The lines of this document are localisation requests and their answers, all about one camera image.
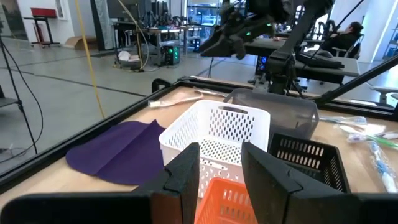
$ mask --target black plastic basket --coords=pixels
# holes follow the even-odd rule
[[[275,133],[268,153],[334,189],[351,192],[335,146]]]

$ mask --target orange plastic basket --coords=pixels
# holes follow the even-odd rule
[[[195,224],[257,224],[244,184],[212,178],[197,211]]]

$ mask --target plastic bag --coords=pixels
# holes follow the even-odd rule
[[[177,93],[170,100],[163,101],[148,101],[149,108],[165,108],[168,106],[173,106],[181,103],[188,103],[192,101],[201,100],[203,94],[197,95],[195,93]]]
[[[377,170],[387,192],[397,193],[396,173],[393,168],[389,166],[386,155],[374,141],[369,143],[369,148],[372,152],[371,159],[373,160],[374,168]]]

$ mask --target person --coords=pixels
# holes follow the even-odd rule
[[[332,55],[336,55],[336,50],[333,50],[333,47],[348,50],[361,37],[362,29],[361,23],[352,22],[344,32],[332,34],[331,38],[321,45],[321,49],[329,51]],[[340,52],[340,55],[337,56],[343,57],[344,54],[345,52]]]

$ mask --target cardboard box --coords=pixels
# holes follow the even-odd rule
[[[87,40],[87,45],[88,45],[89,49],[97,49],[98,48],[96,37],[86,36],[86,40]],[[84,50],[85,49],[85,45],[84,45],[82,36],[69,38],[65,42],[65,46],[73,48],[75,50]]]

